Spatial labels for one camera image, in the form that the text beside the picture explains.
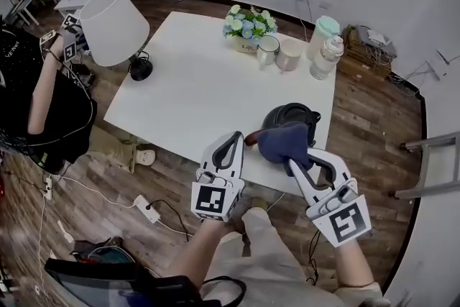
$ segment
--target electrical outlet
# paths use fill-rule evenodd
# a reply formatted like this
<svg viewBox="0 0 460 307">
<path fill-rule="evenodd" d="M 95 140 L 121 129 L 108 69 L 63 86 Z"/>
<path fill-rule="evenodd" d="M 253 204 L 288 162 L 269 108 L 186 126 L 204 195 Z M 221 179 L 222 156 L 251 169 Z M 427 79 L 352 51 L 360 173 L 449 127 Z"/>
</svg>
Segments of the electrical outlet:
<svg viewBox="0 0 460 307">
<path fill-rule="evenodd" d="M 45 198 L 49 201 L 52 200 L 52 179 L 46 178 L 46 194 Z"/>
<path fill-rule="evenodd" d="M 155 224 L 158 220 L 160 220 L 160 214 L 153 208 L 153 206 L 149 206 L 149 201 L 145 199 L 143 195 L 138 195 L 134 200 L 134 205 L 144 214 L 144 216 L 149 219 L 152 224 Z"/>
</svg>

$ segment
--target plastic bottle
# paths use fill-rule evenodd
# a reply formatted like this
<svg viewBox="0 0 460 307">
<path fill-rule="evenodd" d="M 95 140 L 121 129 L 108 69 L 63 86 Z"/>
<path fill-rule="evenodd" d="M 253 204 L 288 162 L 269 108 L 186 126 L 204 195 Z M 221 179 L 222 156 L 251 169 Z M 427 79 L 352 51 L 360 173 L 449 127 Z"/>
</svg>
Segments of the plastic bottle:
<svg viewBox="0 0 460 307">
<path fill-rule="evenodd" d="M 307 58 L 314 60 L 316 53 L 327 39 L 338 36 L 340 33 L 340 25 L 334 19 L 327 16 L 321 16 L 316 20 L 315 31 L 311 37 L 310 44 L 307 49 Z"/>
<path fill-rule="evenodd" d="M 343 54 L 344 41 L 341 37 L 335 36 L 327 39 L 311 62 L 311 75 L 318 80 L 323 80 L 336 67 Z"/>
</svg>

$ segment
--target ceramic cup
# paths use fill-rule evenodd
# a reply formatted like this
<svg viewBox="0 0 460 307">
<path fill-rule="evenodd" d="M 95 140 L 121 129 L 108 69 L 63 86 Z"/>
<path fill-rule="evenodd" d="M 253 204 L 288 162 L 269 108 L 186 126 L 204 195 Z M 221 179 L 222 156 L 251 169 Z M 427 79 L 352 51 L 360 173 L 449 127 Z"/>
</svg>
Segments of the ceramic cup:
<svg viewBox="0 0 460 307">
<path fill-rule="evenodd" d="M 302 51 L 303 46 L 298 41 L 287 39 L 281 42 L 280 52 L 276 58 L 276 65 L 280 68 L 281 73 L 297 68 Z"/>
<path fill-rule="evenodd" d="M 260 70 L 275 61 L 276 54 L 280 51 L 280 42 L 276 37 L 265 35 L 260 38 L 257 46 L 257 60 Z"/>
</svg>

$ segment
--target white flower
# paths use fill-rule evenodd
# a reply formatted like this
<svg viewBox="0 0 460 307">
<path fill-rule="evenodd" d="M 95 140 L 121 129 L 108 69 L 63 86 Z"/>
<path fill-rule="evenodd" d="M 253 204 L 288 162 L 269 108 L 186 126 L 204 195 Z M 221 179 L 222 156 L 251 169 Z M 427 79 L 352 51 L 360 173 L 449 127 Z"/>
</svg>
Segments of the white flower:
<svg viewBox="0 0 460 307">
<path fill-rule="evenodd" d="M 276 23 L 275 23 L 275 18 L 269 17 L 269 18 L 267 19 L 267 24 L 268 24 L 268 27 L 273 28 L 273 27 L 276 25 Z"/>
<path fill-rule="evenodd" d="M 231 23 L 233 21 L 234 21 L 234 18 L 230 14 L 227 17 L 225 17 L 225 24 L 227 24 L 228 26 L 231 26 Z"/>
<path fill-rule="evenodd" d="M 253 5 L 251 5 L 251 12 L 253 13 L 254 16 L 258 16 L 259 12 L 254 8 Z"/>
<path fill-rule="evenodd" d="M 239 19 L 235 19 L 232 23 L 231 23 L 231 28 L 234 30 L 234 31 L 238 31 L 239 29 L 241 29 L 243 27 L 243 22 L 241 22 Z"/>
<path fill-rule="evenodd" d="M 241 7 L 238 4 L 235 4 L 232 6 L 232 8 L 230 8 L 230 13 L 236 14 L 239 12 L 240 9 Z"/>
<path fill-rule="evenodd" d="M 270 19 L 270 13 L 268 11 L 262 11 L 262 17 L 268 21 Z"/>
</svg>

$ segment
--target black shirt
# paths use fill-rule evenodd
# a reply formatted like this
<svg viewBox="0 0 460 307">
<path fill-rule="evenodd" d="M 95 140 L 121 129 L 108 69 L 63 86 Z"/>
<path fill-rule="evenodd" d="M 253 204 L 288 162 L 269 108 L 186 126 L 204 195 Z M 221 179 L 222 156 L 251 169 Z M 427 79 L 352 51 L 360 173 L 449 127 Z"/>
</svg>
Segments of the black shirt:
<svg viewBox="0 0 460 307">
<path fill-rule="evenodd" d="M 43 66 L 39 39 L 23 30 L 3 26 L 0 56 L 0 129 L 10 136 L 23 137 L 35 152 L 75 162 L 88 150 L 96 102 L 89 100 L 85 91 L 62 73 L 57 73 L 45 129 L 42 134 L 27 134 L 32 94 Z"/>
</svg>

